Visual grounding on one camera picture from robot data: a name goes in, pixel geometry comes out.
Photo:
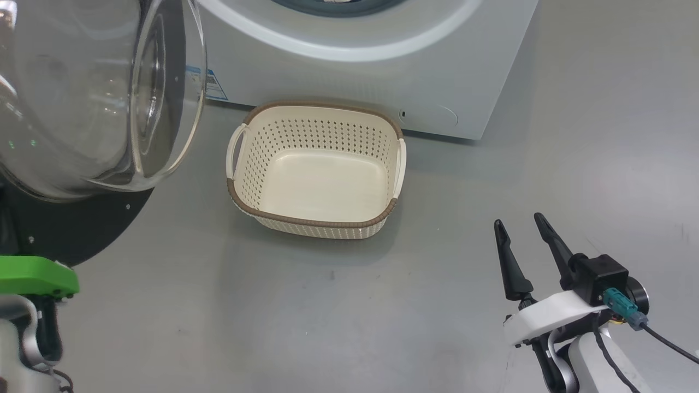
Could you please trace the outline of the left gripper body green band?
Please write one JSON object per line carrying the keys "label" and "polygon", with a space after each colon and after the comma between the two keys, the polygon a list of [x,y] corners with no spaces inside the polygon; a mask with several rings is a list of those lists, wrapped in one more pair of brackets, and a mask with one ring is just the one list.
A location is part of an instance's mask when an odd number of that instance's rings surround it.
{"label": "left gripper body green band", "polygon": [[45,257],[1,256],[1,293],[70,298],[80,284],[73,269]]}

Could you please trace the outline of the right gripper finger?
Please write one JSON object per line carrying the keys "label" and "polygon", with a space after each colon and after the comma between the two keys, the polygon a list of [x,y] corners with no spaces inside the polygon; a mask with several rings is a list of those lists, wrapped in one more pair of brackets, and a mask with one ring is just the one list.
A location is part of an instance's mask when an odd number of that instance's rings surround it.
{"label": "right gripper finger", "polygon": [[557,269],[561,278],[559,283],[561,284],[562,290],[570,290],[574,285],[573,272],[568,265],[568,261],[572,258],[573,254],[569,247],[562,240],[561,236],[556,233],[552,225],[548,222],[544,214],[541,212],[535,212],[534,221],[539,230],[540,236],[543,241],[548,244],[549,249],[556,262]]}
{"label": "right gripper finger", "polygon": [[499,219],[494,222],[494,233],[505,298],[510,301],[530,299],[534,287],[529,279],[526,279],[524,276],[510,248],[510,236]]}

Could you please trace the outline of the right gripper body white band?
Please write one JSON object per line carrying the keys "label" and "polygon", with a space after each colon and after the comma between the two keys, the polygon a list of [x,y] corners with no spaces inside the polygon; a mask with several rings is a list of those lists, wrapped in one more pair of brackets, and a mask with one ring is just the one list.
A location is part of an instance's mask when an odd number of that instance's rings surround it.
{"label": "right gripper body white band", "polygon": [[503,324],[505,342],[514,346],[554,329],[574,323],[608,306],[590,306],[574,291],[552,294],[509,317]]}

